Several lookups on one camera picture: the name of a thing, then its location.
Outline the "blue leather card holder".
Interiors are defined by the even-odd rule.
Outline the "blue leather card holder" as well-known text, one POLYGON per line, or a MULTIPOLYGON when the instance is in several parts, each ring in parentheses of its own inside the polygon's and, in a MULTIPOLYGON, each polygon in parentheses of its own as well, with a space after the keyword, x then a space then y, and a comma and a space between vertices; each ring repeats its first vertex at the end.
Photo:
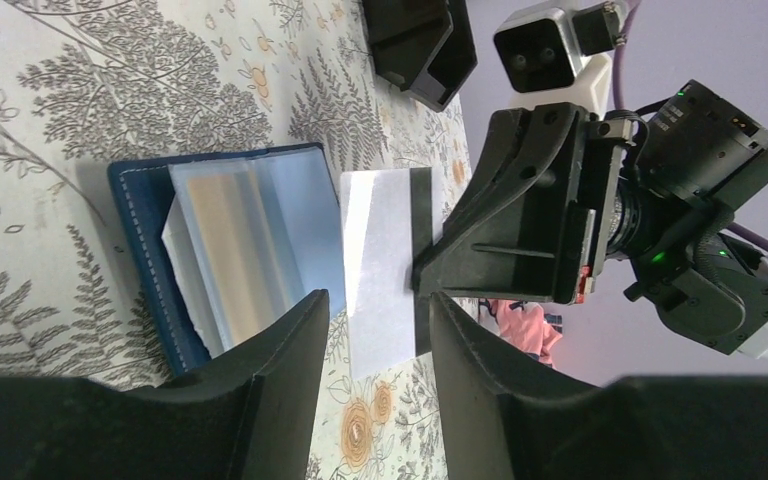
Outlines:
POLYGON ((341 214, 319 143, 111 164, 113 200, 175 374, 306 295, 346 305, 341 214))

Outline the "gold credit card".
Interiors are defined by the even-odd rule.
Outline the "gold credit card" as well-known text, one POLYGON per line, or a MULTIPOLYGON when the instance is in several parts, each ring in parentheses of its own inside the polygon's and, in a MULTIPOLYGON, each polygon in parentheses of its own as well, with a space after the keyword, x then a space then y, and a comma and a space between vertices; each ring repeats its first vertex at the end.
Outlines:
POLYGON ((233 347, 257 335, 273 320, 257 238, 246 213, 248 204, 233 175, 192 177, 186 187, 214 281, 222 326, 227 343, 233 347))

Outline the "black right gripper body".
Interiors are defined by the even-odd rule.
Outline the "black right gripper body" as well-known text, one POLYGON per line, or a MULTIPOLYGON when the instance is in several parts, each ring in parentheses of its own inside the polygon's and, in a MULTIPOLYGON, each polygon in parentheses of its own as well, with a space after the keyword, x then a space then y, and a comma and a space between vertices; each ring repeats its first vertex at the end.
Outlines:
POLYGON ((625 297, 678 336, 768 361, 768 245, 734 223, 768 186, 768 130, 696 80, 631 119, 606 250, 631 263, 625 297))

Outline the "black plastic card bin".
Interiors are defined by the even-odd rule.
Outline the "black plastic card bin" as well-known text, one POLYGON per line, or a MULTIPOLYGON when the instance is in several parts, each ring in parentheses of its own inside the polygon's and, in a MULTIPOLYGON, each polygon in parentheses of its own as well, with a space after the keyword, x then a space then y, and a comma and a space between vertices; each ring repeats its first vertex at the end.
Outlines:
POLYGON ((464 0, 363 0, 377 75, 435 112, 444 111, 478 59, 464 0))

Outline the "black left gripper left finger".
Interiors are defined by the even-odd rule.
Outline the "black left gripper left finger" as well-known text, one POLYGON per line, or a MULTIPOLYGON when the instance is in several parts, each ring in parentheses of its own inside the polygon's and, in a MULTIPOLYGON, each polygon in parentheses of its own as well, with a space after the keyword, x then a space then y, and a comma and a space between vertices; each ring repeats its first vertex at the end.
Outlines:
POLYGON ((157 387, 0 377, 0 479, 301 479, 329 320, 313 291, 157 387))

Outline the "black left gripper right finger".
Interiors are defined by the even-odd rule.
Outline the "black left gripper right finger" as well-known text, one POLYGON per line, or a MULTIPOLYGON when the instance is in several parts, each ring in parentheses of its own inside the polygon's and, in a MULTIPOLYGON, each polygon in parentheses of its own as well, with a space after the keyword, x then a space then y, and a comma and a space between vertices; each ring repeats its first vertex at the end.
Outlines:
POLYGON ((452 479, 768 479, 768 376, 630 376, 597 387, 430 299, 452 479))

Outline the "white card with black stripe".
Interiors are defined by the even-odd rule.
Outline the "white card with black stripe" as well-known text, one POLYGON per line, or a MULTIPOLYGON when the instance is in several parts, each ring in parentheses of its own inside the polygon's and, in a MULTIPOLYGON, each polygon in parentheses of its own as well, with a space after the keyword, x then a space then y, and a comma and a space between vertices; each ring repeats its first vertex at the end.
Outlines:
POLYGON ((340 177, 349 363, 362 380, 430 350, 427 298, 414 261, 442 232, 444 191, 430 167, 340 177))

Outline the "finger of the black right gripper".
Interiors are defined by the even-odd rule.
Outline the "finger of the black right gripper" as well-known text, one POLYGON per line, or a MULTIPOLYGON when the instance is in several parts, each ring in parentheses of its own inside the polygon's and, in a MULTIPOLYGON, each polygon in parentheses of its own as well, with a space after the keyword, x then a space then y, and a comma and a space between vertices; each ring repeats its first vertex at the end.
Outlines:
POLYGON ((414 262, 422 296, 572 304, 590 273, 595 210, 578 199, 589 112, 556 103, 492 114, 439 240, 414 262))

